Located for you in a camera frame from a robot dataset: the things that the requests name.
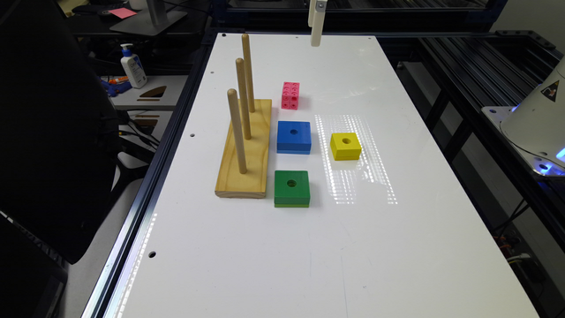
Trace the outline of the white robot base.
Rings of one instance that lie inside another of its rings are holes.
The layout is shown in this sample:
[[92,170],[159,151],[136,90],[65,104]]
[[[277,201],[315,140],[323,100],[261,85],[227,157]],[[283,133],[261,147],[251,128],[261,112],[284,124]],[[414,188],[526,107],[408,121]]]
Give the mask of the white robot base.
[[534,174],[564,176],[563,61],[517,106],[485,107],[482,113]]

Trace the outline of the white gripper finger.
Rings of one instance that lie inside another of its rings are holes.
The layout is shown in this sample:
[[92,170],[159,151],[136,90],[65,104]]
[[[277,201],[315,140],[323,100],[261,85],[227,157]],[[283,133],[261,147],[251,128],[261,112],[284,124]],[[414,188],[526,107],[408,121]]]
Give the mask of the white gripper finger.
[[316,0],[309,1],[308,26],[313,27]]
[[313,26],[310,26],[312,47],[320,46],[327,7],[328,0],[316,0]]

